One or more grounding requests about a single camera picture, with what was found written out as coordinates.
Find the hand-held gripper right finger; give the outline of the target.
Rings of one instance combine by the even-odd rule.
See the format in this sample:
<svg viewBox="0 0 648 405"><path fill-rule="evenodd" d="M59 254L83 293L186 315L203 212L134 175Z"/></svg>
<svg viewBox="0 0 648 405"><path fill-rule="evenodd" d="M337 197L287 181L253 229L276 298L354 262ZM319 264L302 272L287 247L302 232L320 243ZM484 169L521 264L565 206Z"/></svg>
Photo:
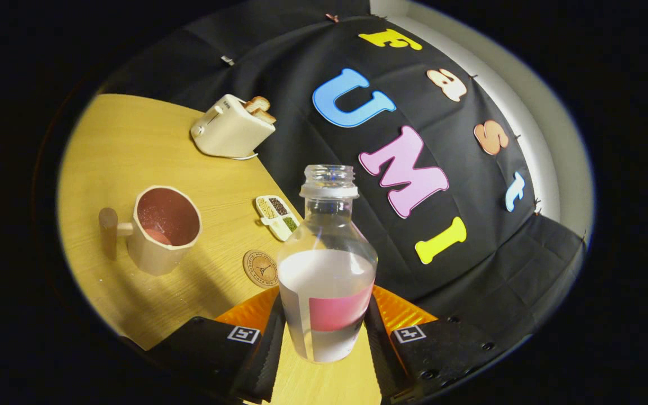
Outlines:
<svg viewBox="0 0 648 405"><path fill-rule="evenodd" d="M375 286L364 318L384 403L422 403L491 369L533 331L507 285L450 285L407 300Z"/></svg>

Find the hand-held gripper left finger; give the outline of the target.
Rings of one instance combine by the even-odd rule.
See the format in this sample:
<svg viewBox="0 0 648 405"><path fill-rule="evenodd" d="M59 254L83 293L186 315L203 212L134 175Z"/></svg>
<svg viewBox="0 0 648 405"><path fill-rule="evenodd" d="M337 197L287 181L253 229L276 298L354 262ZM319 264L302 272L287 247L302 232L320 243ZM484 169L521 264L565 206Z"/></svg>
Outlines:
<svg viewBox="0 0 648 405"><path fill-rule="evenodd" d="M270 402L284 328L280 290L268 288L218 318L191 318L146 356L223 402Z"/></svg>

